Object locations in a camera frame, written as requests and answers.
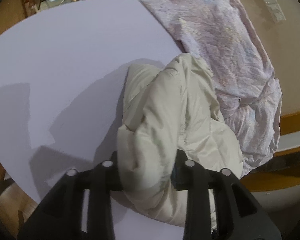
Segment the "white wall socket panel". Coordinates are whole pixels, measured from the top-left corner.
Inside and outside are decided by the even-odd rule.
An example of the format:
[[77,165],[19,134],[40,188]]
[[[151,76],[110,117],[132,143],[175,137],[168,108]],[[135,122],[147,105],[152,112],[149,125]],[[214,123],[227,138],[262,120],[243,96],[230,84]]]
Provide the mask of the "white wall socket panel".
[[274,23],[280,23],[286,20],[286,17],[280,5],[278,4],[277,0],[262,0],[262,1],[265,3]]

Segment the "light grey puffer jacket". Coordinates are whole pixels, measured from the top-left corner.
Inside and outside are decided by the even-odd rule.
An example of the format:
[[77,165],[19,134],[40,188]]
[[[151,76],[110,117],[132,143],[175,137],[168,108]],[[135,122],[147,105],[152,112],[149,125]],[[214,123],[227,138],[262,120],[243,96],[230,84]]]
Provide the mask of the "light grey puffer jacket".
[[184,226],[187,193],[170,180],[178,150],[213,171],[243,172],[239,142],[225,123],[206,62],[185,53],[165,69],[129,67],[117,159],[126,197],[149,218]]

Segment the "floral pink quilt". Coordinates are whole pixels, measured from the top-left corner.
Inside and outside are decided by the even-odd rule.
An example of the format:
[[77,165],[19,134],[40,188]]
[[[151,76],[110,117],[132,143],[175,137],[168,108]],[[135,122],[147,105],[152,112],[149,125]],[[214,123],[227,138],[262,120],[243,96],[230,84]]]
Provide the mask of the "floral pink quilt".
[[240,0],[139,1],[212,70],[221,113],[243,152],[243,175],[268,162],[279,145],[282,92]]

